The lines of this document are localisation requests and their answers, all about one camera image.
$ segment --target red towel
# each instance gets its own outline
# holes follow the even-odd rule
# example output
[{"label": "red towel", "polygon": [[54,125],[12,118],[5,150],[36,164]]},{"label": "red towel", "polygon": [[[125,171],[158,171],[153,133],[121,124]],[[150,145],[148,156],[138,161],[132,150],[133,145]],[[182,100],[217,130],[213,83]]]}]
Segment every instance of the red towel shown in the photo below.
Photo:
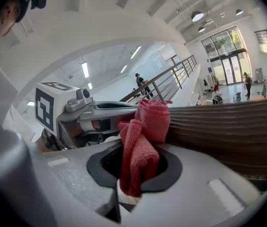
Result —
[{"label": "red towel", "polygon": [[150,103],[143,99],[135,119],[118,125],[124,146],[120,187],[127,195],[140,197],[141,183],[156,175],[159,154],[148,140],[165,141],[170,116],[168,107],[162,103],[167,102],[154,100]]}]

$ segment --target white curved wall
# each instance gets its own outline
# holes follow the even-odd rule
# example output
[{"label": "white curved wall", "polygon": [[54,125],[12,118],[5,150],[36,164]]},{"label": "white curved wall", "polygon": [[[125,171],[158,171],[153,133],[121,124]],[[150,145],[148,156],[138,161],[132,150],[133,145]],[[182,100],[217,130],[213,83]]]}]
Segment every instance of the white curved wall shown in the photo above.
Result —
[{"label": "white curved wall", "polygon": [[122,11],[65,12],[45,21],[41,31],[0,55],[0,66],[21,91],[14,105],[36,82],[71,60],[108,46],[140,40],[183,44],[183,37],[164,22]]}]

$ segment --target red cloth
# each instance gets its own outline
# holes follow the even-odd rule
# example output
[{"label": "red cloth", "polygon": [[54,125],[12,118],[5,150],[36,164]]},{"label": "red cloth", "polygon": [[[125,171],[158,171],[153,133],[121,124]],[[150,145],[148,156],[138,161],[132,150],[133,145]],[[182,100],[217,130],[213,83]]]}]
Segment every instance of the red cloth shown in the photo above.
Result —
[{"label": "red cloth", "polygon": [[170,115],[168,107],[162,103],[143,99],[135,119],[118,124],[124,146],[120,187],[127,195],[140,197],[141,183],[156,175],[159,154],[148,140],[165,141]]}]

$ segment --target tiled floor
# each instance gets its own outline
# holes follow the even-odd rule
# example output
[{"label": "tiled floor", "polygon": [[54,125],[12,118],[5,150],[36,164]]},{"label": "tiled floor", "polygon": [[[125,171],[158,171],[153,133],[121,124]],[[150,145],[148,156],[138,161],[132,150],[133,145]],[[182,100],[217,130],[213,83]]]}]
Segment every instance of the tiled floor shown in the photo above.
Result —
[{"label": "tiled floor", "polygon": [[[263,90],[263,85],[264,83],[254,83],[251,86],[250,89],[250,97],[254,96],[254,95],[258,95],[258,92],[260,92],[260,95],[262,94],[262,90]],[[221,97],[223,99],[226,98],[230,98],[233,99],[233,96],[237,93],[237,92],[241,92],[241,101],[247,101],[247,97],[245,96],[247,94],[247,90],[244,89],[244,84],[240,83],[240,84],[235,84],[235,85],[231,85],[231,86],[223,86],[219,88],[220,93],[222,93]],[[210,105],[212,104],[212,92],[208,92],[207,95],[204,96],[204,98],[206,100],[203,100],[202,105]]]}]

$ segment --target floor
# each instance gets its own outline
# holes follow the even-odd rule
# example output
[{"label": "floor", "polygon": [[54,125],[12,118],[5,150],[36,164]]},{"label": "floor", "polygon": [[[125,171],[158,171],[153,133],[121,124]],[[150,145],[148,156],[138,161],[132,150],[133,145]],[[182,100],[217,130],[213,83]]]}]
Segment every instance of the floor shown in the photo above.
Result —
[{"label": "floor", "polygon": [[[262,94],[264,83],[254,83],[251,86],[250,89],[250,97],[254,95],[258,95],[258,92],[260,92],[260,95]],[[237,92],[241,92],[241,101],[247,101],[247,97],[245,96],[247,94],[247,90],[244,89],[244,84],[239,83],[235,85],[230,86],[222,86],[219,88],[220,93],[222,93],[221,97],[224,99],[230,98],[233,99],[233,96]],[[213,104],[212,101],[212,92],[208,92],[207,95],[203,96],[202,105],[210,105]]]}]

